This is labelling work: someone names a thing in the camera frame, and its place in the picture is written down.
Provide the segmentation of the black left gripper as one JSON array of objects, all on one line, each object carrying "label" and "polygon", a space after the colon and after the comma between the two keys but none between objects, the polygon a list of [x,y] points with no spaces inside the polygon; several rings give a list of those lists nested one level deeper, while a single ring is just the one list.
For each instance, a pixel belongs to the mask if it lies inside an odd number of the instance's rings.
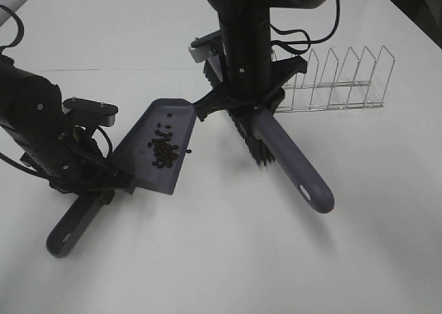
[{"label": "black left gripper", "polygon": [[1,58],[1,127],[24,154],[10,165],[46,179],[61,193],[135,191],[134,177],[114,167],[93,139],[104,126],[75,125],[62,110],[59,86]]}]

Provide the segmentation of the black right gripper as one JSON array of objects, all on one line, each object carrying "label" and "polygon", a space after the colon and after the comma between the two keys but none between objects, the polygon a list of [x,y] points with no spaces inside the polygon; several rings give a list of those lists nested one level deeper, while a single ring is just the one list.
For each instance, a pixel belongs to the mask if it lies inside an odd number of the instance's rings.
[{"label": "black right gripper", "polygon": [[275,84],[269,7],[247,7],[235,17],[219,14],[223,52],[221,82],[234,99],[257,102],[270,98]]}]

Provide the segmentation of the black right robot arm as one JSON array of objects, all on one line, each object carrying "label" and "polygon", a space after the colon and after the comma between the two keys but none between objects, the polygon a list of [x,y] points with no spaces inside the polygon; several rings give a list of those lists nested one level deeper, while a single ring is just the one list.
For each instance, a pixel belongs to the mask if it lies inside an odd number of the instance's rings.
[{"label": "black right robot arm", "polygon": [[[217,12],[220,29],[193,42],[193,48],[214,47],[222,81],[195,102],[200,120],[219,110],[239,115],[276,98],[297,72],[306,72],[298,42],[271,39],[271,8],[314,9],[326,0],[207,0]],[[336,0],[336,9],[340,2]],[[441,0],[424,0],[441,23]]]}]

